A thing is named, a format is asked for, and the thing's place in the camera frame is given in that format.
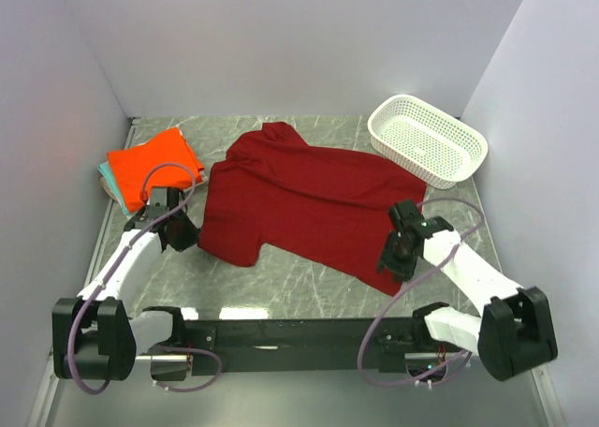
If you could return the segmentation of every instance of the folded orange cloth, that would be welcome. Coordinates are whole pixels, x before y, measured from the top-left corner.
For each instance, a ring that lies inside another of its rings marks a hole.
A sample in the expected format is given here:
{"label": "folded orange cloth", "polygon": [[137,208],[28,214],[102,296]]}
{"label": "folded orange cloth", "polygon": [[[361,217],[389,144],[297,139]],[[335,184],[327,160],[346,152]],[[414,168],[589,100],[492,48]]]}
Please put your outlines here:
{"label": "folded orange cloth", "polygon": [[[172,127],[160,132],[153,139],[140,146],[108,153],[110,168],[116,184],[123,194],[124,205],[129,212],[143,207],[141,186],[148,173],[156,166],[166,162],[176,162],[186,166],[201,182],[199,173],[204,166],[185,141],[181,130]],[[175,186],[185,189],[191,186],[189,174],[177,167],[164,167],[153,174],[146,190],[148,194],[154,186]]]}

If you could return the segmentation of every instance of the folded teal cloth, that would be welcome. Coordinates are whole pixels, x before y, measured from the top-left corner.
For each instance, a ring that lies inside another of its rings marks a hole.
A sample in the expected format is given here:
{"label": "folded teal cloth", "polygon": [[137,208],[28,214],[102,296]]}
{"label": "folded teal cloth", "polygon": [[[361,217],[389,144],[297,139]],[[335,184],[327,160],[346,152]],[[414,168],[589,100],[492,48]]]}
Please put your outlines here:
{"label": "folded teal cloth", "polygon": [[104,179],[106,180],[106,184],[109,186],[112,194],[118,199],[119,205],[121,206],[121,210],[127,216],[131,216],[126,206],[124,205],[123,195],[121,194],[121,190],[119,190],[119,185],[116,184],[116,179],[114,178],[114,174],[112,174],[112,169],[110,168],[109,162],[104,162],[100,166],[97,167]]}

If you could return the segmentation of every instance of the basket bottom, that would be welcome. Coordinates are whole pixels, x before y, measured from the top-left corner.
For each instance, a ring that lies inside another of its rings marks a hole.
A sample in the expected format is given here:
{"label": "basket bottom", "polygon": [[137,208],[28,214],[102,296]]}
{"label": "basket bottom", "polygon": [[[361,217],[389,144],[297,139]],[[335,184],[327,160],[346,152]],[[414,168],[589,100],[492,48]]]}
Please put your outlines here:
{"label": "basket bottom", "polygon": [[442,179],[453,181],[471,167],[471,157],[464,148],[405,115],[390,118],[379,137]]}

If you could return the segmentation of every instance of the dark red shirt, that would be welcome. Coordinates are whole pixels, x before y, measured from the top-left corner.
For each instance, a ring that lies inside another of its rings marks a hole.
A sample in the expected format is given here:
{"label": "dark red shirt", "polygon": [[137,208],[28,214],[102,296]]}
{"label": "dark red shirt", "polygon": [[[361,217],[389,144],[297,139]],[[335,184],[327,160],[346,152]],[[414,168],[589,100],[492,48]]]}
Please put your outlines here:
{"label": "dark red shirt", "polygon": [[387,209],[424,198],[426,184],[379,155],[308,145],[286,123],[241,135],[214,164],[199,247],[253,266],[269,243],[354,275],[386,294],[401,284],[376,263]]}

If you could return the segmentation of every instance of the white basket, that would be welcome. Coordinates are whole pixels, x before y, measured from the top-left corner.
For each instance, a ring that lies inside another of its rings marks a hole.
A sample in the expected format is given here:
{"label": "white basket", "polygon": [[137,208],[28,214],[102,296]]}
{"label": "white basket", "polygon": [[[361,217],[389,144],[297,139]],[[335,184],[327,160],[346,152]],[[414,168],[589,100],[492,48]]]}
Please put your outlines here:
{"label": "white basket", "polygon": [[485,159],[482,135],[409,95],[389,98],[368,119],[373,148],[436,188],[468,179]]}

